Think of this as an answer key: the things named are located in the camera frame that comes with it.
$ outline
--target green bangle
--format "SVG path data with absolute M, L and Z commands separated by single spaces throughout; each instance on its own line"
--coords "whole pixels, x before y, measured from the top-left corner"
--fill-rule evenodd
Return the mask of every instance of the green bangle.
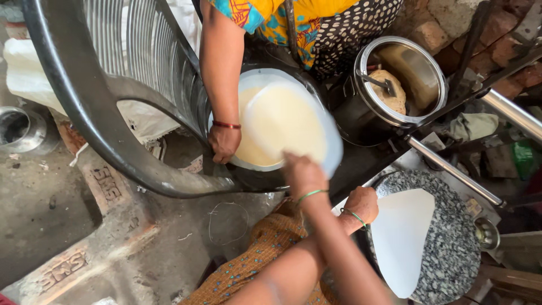
M 316 193 L 320 193 L 320 192 L 324 192 L 324 193 L 327 193 L 329 192 L 328 189 L 317 189 L 317 190 L 313 190 L 312 192 L 306 194 L 306 195 L 303 195 L 299 200 L 298 200 L 298 204 L 301 203 L 301 201 L 307 197 L 309 197 L 310 195 L 313 195 L 313 194 L 316 194 Z
M 343 208 L 343 207 L 340 208 L 340 212 L 342 213 L 343 211 L 347 211 L 347 212 L 349 212 L 350 214 L 354 215 L 354 217 L 356 217 L 359 221 L 362 222 L 363 228 L 365 228 L 365 229 L 367 230 L 367 225 L 366 225 L 366 224 L 363 222 L 363 220 L 362 220 L 359 216 L 357 216 L 354 212 L 352 212 L 351 210 L 349 210 L 349 209 L 347 209 L 347 208 Z

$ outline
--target polka dot fabric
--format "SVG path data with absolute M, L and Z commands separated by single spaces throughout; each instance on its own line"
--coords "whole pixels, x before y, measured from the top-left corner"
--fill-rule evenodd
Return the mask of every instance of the polka dot fabric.
M 351 69 L 361 47 L 382 34 L 402 4 L 403 0 L 359 1 L 341 14 L 322 18 L 313 48 L 313 76 L 322 80 Z

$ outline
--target metal ladle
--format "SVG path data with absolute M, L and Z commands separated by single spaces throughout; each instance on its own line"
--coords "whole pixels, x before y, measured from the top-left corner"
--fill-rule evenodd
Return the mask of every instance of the metal ladle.
M 395 93 L 395 89 L 393 89 L 393 84 L 391 83 L 391 80 L 385 79 L 384 82 L 380 82 L 374 78 L 369 77 L 367 74 L 363 74 L 360 70 L 356 70 L 356 74 L 361 77 L 363 80 L 368 81 L 372 84 L 375 84 L 379 87 L 382 87 L 384 90 L 386 90 L 386 93 L 389 94 L 391 97 L 397 97 L 397 94 Z

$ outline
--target woman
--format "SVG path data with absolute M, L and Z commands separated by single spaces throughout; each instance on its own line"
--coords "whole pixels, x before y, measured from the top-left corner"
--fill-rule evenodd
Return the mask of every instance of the woman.
M 226 164 L 241 141 L 237 87 L 246 32 L 288 45 L 283 0 L 201 0 L 201 75 L 217 124 L 209 143 L 213 160 Z M 403 0 L 294 0 L 297 50 L 317 79 L 353 65 L 360 47 L 395 19 Z
M 338 304 L 319 283 L 326 265 L 343 304 L 391 304 L 382 281 L 349 238 L 363 222 L 377 216 L 375 191 L 358 187 L 350 194 L 345 212 L 335 217 L 327 194 L 320 191 L 327 189 L 328 182 L 317 164 L 287 154 L 285 176 L 294 200 L 260 220 L 249 249 L 220 266 L 179 305 Z M 309 237 L 299 208 L 315 229 Z

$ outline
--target stone grinding plate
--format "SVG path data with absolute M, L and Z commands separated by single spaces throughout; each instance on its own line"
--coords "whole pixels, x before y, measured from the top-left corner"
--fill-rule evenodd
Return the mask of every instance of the stone grinding plate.
M 425 239 L 418 285 L 410 298 L 425 305 L 447 304 L 463 296 L 478 275 L 480 245 L 474 220 L 459 195 L 430 173 L 397 171 L 375 186 L 379 198 L 416 188 L 435 197 L 435 211 Z M 376 261 L 370 230 L 367 236 Z

